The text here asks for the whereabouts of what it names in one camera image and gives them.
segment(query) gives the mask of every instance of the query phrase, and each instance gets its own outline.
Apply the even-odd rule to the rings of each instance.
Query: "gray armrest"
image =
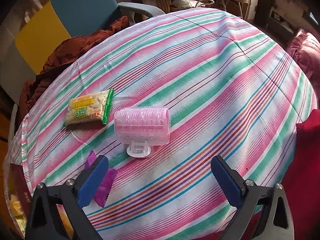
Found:
[[[128,10],[135,13],[143,14],[148,18],[165,14],[164,11],[159,9],[158,7],[142,3],[120,2],[118,3],[118,6],[122,10]]]
[[[18,111],[18,105],[14,104],[13,109],[12,109],[12,113],[11,113],[10,125],[9,125],[8,148],[10,148],[10,145],[11,145],[13,137],[14,137],[14,124],[16,121],[17,111]]]

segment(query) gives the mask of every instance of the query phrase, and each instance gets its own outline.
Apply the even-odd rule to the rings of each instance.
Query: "striped tablecloth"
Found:
[[[108,88],[107,126],[62,126],[69,99]],[[151,158],[129,157],[115,139],[114,113],[131,106],[169,108],[170,142]],[[94,150],[118,170],[106,206],[84,208],[104,239],[196,239],[235,212],[212,157],[273,186],[293,159],[295,124],[316,107],[308,79],[272,39],[226,12],[189,9],[127,28],[77,60],[25,117],[6,161],[22,162],[33,192],[75,178]]]

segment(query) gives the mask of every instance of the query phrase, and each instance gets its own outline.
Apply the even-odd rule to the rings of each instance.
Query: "snack package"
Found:
[[[107,124],[114,90],[109,89],[69,101],[65,125],[101,120]]]

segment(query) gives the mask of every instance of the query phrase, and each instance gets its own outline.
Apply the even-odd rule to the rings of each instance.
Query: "yellow label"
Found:
[[[81,106],[93,105],[94,104],[94,100],[95,100],[95,98],[90,98],[90,99],[87,99],[87,100],[74,102],[74,103],[72,103],[71,108],[77,108],[77,107],[81,107]]]

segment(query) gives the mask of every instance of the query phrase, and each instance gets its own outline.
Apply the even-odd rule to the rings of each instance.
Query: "chair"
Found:
[[[117,3],[116,0],[51,0],[22,28],[15,38],[15,45],[32,70],[39,74],[48,56],[62,41],[108,28],[121,17],[121,9],[147,17],[164,14],[154,6]],[[10,143],[16,113],[15,105],[10,122]]]

